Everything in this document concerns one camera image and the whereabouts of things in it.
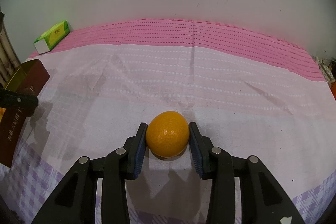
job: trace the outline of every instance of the orange fruit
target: orange fruit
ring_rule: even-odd
[[[146,143],[156,155],[164,158],[180,154],[189,140],[189,126],[184,117],[167,111],[159,114],[149,124],[146,131]]]

